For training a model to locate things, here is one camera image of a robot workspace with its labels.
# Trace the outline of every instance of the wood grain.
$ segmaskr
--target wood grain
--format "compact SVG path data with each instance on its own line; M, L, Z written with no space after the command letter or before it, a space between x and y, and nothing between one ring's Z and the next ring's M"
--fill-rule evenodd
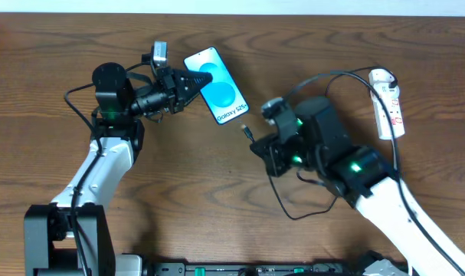
M173 67L214 45L251 105L242 120L256 137L273 131L260 105L308 76L390 68L400 80L407 132L400 138L404 178L465 251L465 18L0 14L0 274L24 272L25 211L50 202L87 154L89 132L63 92L89 83L104 62L139 62L154 40L169 43ZM293 100L321 94L325 85L310 85ZM390 158L372 102L360 95L365 90L350 79L331 90L354 139ZM93 91L74 95L74 103L89 114ZM144 124L143 151L107 213L116 252L296 262L352 261L373 249L402 259L345 202L325 215L288 220L239 124L217 126L201 98L159 125ZM294 215L331 199L293 173L276 183Z

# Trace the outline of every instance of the white wall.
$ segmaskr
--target white wall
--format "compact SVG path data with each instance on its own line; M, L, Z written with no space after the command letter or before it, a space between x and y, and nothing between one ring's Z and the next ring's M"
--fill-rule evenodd
M0 0L0 12L465 16L465 0Z

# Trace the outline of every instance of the green led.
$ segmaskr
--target green led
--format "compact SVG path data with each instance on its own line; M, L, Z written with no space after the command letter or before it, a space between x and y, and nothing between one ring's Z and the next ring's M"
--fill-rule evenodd
M362 167L360 167L357 163L352 163L350 166L353 172L358 173L362 171Z
M301 163L302 162L302 158L300 158L300 156L293 156L292 160L295 163Z

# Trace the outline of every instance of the white power strip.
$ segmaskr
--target white power strip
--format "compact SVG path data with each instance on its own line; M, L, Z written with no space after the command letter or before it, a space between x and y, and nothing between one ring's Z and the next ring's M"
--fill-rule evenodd
M375 69L368 75L370 84L375 88L378 95L384 102L389 112L395 138L404 135L404 123L402 122L401 105L399 104L399 86L390 88L389 84L394 81L394 77L384 69ZM377 121L378 137L382 140L390 140L391 129L385 118L385 112L377 98L372 96L373 107L375 109L375 120Z

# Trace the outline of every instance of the phone screen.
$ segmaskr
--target phone screen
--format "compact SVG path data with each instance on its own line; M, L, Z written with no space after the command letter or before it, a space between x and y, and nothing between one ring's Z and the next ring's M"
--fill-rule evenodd
M227 123L249 111L217 49L210 47L185 58L185 66L188 70L212 75L212 82L201 89L201 95L218 124Z

